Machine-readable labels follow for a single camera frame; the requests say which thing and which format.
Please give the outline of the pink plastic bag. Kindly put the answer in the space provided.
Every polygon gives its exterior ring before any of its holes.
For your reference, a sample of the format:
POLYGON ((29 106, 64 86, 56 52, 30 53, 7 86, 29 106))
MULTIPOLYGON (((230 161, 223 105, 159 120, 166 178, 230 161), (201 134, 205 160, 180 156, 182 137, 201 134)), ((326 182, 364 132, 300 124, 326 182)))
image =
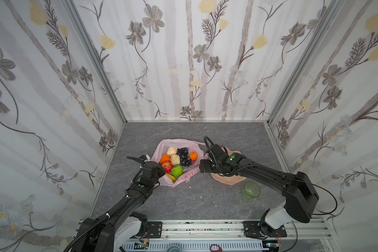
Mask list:
POLYGON ((199 173, 200 161, 207 159, 205 144, 186 139, 162 140, 151 158, 166 173, 159 179, 160 184, 173 188, 199 173))

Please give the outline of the aluminium frame rail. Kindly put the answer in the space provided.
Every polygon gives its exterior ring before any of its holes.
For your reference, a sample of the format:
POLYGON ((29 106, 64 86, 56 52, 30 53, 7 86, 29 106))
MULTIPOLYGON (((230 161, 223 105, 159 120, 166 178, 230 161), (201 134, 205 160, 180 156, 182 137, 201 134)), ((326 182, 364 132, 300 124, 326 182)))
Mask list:
POLYGON ((244 235, 245 220, 161 220, 158 239, 141 239, 146 221, 129 217, 117 229, 113 252, 337 252, 321 219, 290 222, 287 237, 254 239, 244 235))

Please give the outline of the red fake apple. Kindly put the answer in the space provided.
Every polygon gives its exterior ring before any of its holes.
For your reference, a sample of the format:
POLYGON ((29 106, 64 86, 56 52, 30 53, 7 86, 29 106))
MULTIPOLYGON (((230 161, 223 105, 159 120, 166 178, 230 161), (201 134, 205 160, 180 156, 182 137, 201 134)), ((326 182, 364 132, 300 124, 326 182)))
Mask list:
POLYGON ((173 169, 173 165, 170 161, 164 161, 161 166, 163 167, 165 173, 170 173, 173 169))

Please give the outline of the yellow fake banana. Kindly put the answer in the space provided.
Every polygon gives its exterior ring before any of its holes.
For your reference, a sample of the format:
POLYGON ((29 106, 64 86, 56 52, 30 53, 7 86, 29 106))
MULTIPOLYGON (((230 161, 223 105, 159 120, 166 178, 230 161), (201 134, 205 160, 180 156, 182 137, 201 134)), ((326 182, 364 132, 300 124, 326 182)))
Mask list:
POLYGON ((174 177, 173 175, 167 173, 167 176, 172 180, 173 183, 175 183, 177 181, 177 178, 174 177))

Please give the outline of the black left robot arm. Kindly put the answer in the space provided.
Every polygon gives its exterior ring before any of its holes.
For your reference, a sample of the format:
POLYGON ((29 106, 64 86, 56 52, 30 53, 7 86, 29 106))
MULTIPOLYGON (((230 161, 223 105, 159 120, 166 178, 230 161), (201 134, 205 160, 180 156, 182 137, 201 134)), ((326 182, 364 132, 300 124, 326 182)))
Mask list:
POLYGON ((117 229, 151 196, 159 179, 165 175, 160 163, 127 157, 140 163, 140 170, 123 197, 110 210, 92 219, 86 218, 79 226, 76 237, 65 252, 113 252, 117 229))

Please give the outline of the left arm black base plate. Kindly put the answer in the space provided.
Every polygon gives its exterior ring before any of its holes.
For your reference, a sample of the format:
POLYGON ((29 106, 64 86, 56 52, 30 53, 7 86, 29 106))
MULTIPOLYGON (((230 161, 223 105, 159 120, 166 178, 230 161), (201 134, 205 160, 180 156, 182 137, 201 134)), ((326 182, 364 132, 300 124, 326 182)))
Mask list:
POLYGON ((140 236, 141 239, 158 239, 162 235, 162 222, 148 222, 147 228, 140 236))

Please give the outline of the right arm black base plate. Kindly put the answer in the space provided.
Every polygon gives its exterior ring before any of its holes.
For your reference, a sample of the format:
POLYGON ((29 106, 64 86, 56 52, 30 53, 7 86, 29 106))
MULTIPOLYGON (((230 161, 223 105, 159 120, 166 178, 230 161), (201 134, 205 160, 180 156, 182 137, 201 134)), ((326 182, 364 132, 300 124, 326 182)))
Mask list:
POLYGON ((268 239, 268 238, 283 238, 287 237, 287 232, 284 226, 279 229, 273 229, 266 223, 260 221, 244 221, 244 235, 247 238, 254 239, 268 239))

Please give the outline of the green translucent plastic cup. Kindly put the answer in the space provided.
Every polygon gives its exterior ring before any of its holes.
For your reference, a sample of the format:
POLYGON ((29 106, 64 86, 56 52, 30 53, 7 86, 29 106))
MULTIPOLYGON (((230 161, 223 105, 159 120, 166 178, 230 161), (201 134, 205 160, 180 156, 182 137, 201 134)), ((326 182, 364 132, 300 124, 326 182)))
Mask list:
POLYGON ((247 182, 242 190, 242 198, 246 201, 253 202, 261 194, 261 189, 257 183, 247 182))

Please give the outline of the green fake fruit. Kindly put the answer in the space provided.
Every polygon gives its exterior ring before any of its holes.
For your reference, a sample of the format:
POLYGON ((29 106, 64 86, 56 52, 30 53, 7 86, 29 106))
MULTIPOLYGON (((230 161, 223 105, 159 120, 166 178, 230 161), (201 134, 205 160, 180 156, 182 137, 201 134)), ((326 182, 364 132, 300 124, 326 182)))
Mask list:
POLYGON ((171 171, 171 174, 174 176, 174 177, 180 177, 182 174, 183 174, 183 168, 181 165, 176 165, 173 167, 172 171, 171 171))

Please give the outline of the dark fake grape bunch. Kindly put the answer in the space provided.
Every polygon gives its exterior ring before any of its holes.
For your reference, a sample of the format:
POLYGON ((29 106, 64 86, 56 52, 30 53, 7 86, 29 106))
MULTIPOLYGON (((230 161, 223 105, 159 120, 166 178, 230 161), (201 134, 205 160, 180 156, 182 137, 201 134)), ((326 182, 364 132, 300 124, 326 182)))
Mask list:
POLYGON ((192 165, 192 159, 189 156, 189 148, 180 148, 176 153, 180 157, 180 165, 183 167, 189 167, 192 165))

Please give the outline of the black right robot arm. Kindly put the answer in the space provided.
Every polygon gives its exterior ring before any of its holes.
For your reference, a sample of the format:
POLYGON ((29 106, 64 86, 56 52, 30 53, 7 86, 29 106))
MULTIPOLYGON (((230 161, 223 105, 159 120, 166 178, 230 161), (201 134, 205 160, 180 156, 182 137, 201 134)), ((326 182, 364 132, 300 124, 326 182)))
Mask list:
POLYGON ((257 230, 263 237, 270 236, 287 223, 309 223, 314 215, 319 215, 315 213, 319 201, 318 186, 311 182, 307 174, 274 170, 237 152, 229 154, 226 148, 215 144, 207 136, 204 143, 209 159, 200 161, 201 173, 252 179, 276 190, 285 198, 277 207, 268 209, 259 220, 257 230))

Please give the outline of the beige fake fruit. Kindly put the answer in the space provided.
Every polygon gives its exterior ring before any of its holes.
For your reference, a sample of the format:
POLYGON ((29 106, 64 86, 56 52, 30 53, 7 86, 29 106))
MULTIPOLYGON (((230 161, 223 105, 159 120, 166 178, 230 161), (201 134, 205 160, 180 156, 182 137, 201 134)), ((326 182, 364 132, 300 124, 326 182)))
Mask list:
POLYGON ((170 156, 170 162, 173 166, 180 165, 180 162, 181 162, 180 156, 177 154, 172 154, 170 156))
POLYGON ((177 154, 177 148, 169 147, 168 150, 167 150, 167 155, 171 156, 171 155, 174 155, 174 154, 177 154))

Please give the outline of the peach scalloped plate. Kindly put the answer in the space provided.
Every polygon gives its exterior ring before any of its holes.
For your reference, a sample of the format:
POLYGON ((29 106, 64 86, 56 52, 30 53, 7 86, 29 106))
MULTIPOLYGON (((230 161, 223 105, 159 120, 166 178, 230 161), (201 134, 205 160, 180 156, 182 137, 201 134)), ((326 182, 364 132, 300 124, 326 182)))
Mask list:
POLYGON ((212 178, 220 183, 227 184, 227 185, 234 185, 241 181, 244 181, 246 178, 238 175, 234 175, 231 177, 221 176, 216 173, 211 174, 212 178))

